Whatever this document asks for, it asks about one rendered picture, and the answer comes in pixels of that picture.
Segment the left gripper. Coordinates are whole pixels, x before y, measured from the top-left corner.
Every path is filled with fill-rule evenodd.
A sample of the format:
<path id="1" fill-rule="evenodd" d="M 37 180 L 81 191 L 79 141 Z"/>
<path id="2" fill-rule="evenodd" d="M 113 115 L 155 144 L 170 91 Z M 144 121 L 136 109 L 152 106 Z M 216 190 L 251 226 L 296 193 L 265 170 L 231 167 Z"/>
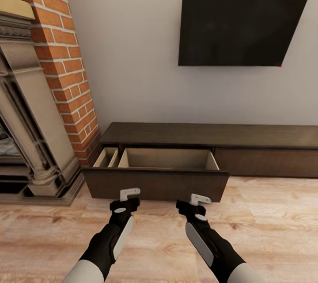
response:
<path id="1" fill-rule="evenodd" d="M 128 199 L 127 201 L 113 201 L 110 204 L 110 210 L 112 210 L 112 212 L 121 205 L 127 205 L 130 208 L 130 212 L 136 211 L 137 207 L 140 205 L 140 199 L 139 198 L 133 198 L 133 199 Z"/>

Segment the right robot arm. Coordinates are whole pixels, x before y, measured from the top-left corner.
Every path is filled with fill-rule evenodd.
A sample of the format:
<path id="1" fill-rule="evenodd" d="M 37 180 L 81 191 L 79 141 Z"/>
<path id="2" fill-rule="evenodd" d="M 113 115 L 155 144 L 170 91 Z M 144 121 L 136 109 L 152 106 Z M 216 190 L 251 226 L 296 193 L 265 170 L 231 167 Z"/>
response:
<path id="1" fill-rule="evenodd" d="M 206 209 L 200 205 L 211 204 L 210 198 L 191 194 L 190 202 L 177 200 L 180 215 L 187 216 L 185 231 L 190 242 L 198 250 L 209 269 L 220 283 L 266 283 L 249 264 L 223 239 L 211 229 Z"/>

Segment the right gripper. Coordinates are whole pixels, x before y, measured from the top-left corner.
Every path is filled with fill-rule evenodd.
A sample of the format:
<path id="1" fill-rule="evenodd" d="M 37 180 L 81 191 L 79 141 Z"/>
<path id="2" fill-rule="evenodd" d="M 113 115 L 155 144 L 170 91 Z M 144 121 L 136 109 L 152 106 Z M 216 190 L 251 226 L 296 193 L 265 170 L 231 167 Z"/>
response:
<path id="1" fill-rule="evenodd" d="M 179 200 L 177 200 L 177 202 L 176 202 L 176 208 L 179 210 L 180 215 L 186 215 L 186 216 L 188 215 L 190 210 L 197 210 L 197 211 L 203 213 L 204 215 L 205 215 L 205 211 L 206 211 L 206 209 L 200 204 L 198 204 L 196 207 L 196 206 L 190 205 L 189 202 L 183 202 L 183 201 L 179 201 Z"/>

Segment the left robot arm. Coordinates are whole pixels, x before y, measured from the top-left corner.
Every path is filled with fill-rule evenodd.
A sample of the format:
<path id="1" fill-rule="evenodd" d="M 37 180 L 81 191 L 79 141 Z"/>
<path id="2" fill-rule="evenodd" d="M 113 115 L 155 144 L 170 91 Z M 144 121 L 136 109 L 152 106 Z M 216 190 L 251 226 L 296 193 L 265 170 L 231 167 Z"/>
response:
<path id="1" fill-rule="evenodd" d="M 137 195 L 140 189 L 132 188 L 120 191 L 120 200 L 110 204 L 113 214 L 110 221 L 93 236 L 88 249 L 81 256 L 69 274 L 61 283 L 104 283 L 133 229 L 134 217 L 130 212 L 140 205 L 139 198 L 128 199 Z"/>

